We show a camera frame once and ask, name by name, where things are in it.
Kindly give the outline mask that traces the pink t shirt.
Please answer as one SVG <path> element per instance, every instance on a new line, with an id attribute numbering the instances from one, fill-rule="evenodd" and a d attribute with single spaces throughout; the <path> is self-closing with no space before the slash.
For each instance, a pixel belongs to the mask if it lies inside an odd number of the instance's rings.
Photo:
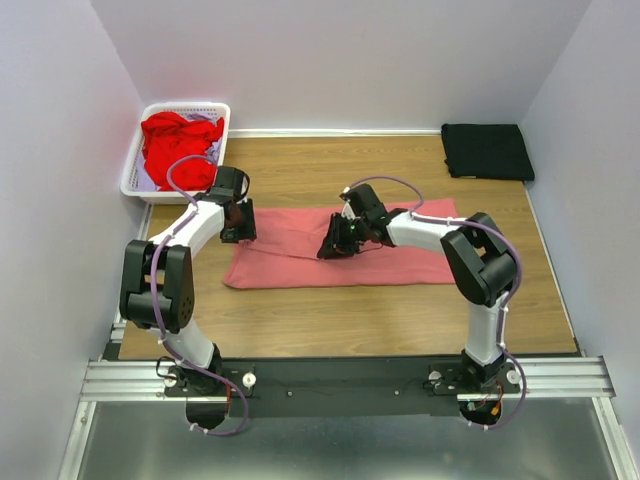
<path id="1" fill-rule="evenodd" d="M 257 238 L 235 246 L 223 283 L 235 289 L 452 284 L 445 256 L 367 243 L 361 253 L 320 260 L 336 207 L 258 208 Z"/>

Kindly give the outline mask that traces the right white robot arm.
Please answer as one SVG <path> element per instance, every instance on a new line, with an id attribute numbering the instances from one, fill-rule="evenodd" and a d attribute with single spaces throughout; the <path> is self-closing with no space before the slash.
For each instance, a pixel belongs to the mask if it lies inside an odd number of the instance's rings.
<path id="1" fill-rule="evenodd" d="M 493 384 L 506 362 L 504 326 L 522 282 L 522 261 L 492 218 L 483 212 L 453 218 L 421 215 L 415 207 L 389 210 L 367 183 L 345 188 L 340 198 L 344 207 L 331 215 L 317 257 L 353 257 L 367 242 L 443 254 L 469 302 L 458 380 L 474 392 Z"/>

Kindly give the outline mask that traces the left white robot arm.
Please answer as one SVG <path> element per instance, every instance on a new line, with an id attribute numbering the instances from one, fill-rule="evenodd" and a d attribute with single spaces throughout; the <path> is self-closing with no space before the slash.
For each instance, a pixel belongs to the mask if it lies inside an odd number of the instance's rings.
<path id="1" fill-rule="evenodd" d="M 249 186 L 247 173 L 222 166 L 206 191 L 181 192 L 188 206 L 166 230 L 149 240 L 133 240 L 125 248 L 121 317 L 151 331 L 188 372 L 188 384 L 201 395 L 212 394 L 221 385 L 228 392 L 241 391 L 223 377 L 219 348 L 194 319 L 193 260 L 214 237 L 229 244 L 257 238 Z"/>

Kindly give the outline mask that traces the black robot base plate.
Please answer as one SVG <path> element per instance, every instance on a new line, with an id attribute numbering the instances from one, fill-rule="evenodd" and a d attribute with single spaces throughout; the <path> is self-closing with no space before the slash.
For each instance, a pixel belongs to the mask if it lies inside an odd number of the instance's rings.
<path id="1" fill-rule="evenodd" d="M 524 400 L 522 366 L 500 355 L 478 366 L 465 355 L 226 360 L 216 378 L 172 364 L 159 376 L 186 418 L 213 430 L 228 418 L 462 416 L 496 427 L 509 395 Z"/>

